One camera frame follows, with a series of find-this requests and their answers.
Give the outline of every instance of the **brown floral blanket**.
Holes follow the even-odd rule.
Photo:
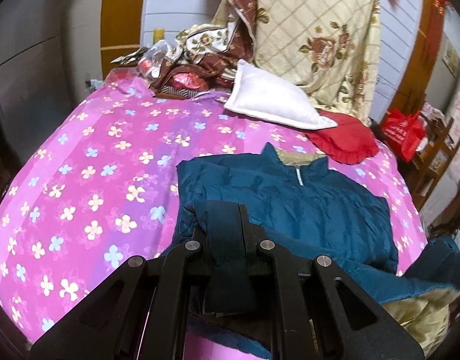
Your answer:
[[[193,26],[176,36],[176,48],[166,56],[160,89],[176,73],[233,80],[239,59],[252,61],[256,47],[257,0],[223,0],[212,24]]]

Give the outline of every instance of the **bed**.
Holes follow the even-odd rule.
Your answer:
[[[0,204],[0,305],[31,342],[128,257],[151,259],[170,244],[180,161],[259,153],[266,142],[317,150],[302,131],[228,113],[222,96],[166,100],[140,78],[111,82],[18,173]],[[394,156],[377,144],[377,156],[357,166],[329,166],[387,199],[401,275],[426,238]],[[188,337],[188,359],[251,358]]]

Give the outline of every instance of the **beige floral quilt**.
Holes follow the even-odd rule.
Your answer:
[[[380,57],[379,0],[257,0],[255,64],[317,108],[368,122]]]

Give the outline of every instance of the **wooden wardrobe door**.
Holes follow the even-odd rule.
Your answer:
[[[408,115],[422,108],[442,40],[443,15],[444,7],[438,0],[423,0],[415,46],[389,110],[396,108]]]

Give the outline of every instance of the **plastic bag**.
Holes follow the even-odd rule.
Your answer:
[[[154,81],[160,76],[163,59],[170,51],[170,44],[162,39],[143,54],[142,59],[138,62],[138,69],[147,80]]]
[[[399,110],[393,109],[382,126],[382,132],[387,138],[393,152],[409,162],[421,140],[426,136],[425,129],[418,121],[420,112],[405,116]]]

